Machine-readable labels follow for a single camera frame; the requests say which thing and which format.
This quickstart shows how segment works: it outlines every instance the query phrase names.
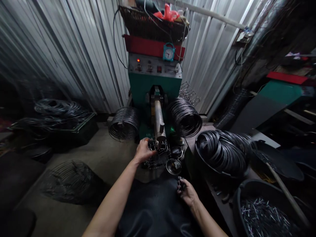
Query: blue alarm clock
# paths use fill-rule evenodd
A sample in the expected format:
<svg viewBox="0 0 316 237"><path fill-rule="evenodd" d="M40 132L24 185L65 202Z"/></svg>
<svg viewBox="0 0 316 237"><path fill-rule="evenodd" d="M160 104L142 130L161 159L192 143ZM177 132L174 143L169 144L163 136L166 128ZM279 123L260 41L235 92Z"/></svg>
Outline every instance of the blue alarm clock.
<svg viewBox="0 0 316 237"><path fill-rule="evenodd" d="M172 43L166 43L164 45L164 55L163 55L163 60L166 61L173 61L174 58L174 52L175 52L175 47Z"/></svg>

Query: control panel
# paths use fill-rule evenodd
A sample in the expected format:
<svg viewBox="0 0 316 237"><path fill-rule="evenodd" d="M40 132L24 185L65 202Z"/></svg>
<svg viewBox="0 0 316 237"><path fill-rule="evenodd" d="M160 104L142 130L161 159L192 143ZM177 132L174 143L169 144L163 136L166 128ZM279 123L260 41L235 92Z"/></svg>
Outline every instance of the control panel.
<svg viewBox="0 0 316 237"><path fill-rule="evenodd" d="M133 53L128 55L128 72L182 78L182 70L177 61L164 61L162 58Z"/></svg>

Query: hand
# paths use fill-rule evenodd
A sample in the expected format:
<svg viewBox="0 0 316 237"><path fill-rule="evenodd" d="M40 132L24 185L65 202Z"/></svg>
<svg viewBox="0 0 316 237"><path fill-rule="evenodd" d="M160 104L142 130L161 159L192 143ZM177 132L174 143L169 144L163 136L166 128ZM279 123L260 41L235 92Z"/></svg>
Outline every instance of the hand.
<svg viewBox="0 0 316 237"><path fill-rule="evenodd" d="M180 179L180 177L178 178L179 178L178 189L180 188L180 182L182 184L183 183L185 184L185 188L184 188L184 191L178 190L177 193L185 201L185 203L191 208L197 201L199 201L198 194L189 181L187 181L186 179Z"/></svg>
<svg viewBox="0 0 316 237"><path fill-rule="evenodd" d="M134 160L136 161L137 164L140 164L144 161L146 161L149 157L155 155L157 153L156 150L151 151L148 148L148 141L152 141L149 138L143 138L140 140L139 145L137 147Z"/></svg>

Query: person's left hand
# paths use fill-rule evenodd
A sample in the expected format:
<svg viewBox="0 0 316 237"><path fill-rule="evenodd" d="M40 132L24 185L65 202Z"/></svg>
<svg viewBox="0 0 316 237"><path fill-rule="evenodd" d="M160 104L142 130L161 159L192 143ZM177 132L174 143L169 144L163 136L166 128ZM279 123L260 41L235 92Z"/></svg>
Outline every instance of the person's left hand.
<svg viewBox="0 0 316 237"><path fill-rule="evenodd" d="M150 141L149 138L143 138L140 140L139 145L137 147L134 160L137 162L137 164L140 164L144 161L146 161L149 157L155 155L157 151L151 151L148 148L148 141Z"/></svg>

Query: concrete floor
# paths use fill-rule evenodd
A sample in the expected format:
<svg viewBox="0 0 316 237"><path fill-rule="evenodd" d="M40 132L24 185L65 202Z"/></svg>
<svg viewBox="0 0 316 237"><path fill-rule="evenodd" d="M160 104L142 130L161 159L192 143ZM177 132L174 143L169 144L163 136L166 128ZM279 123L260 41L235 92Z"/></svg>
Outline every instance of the concrete floor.
<svg viewBox="0 0 316 237"><path fill-rule="evenodd" d="M100 130L87 145L65 154L55 154L48 162L47 169L67 160L79 159L107 184L113 185L134 157L137 144L133 141L125 143L114 141L110 137L107 127L99 123L99 128ZM148 171L139 168L135 178L148 182L158 177L162 171L163 169ZM32 237L80 237L92 219L96 208L61 203L42 196L39 187L45 172L18 206L33 210L37 216Z"/></svg>

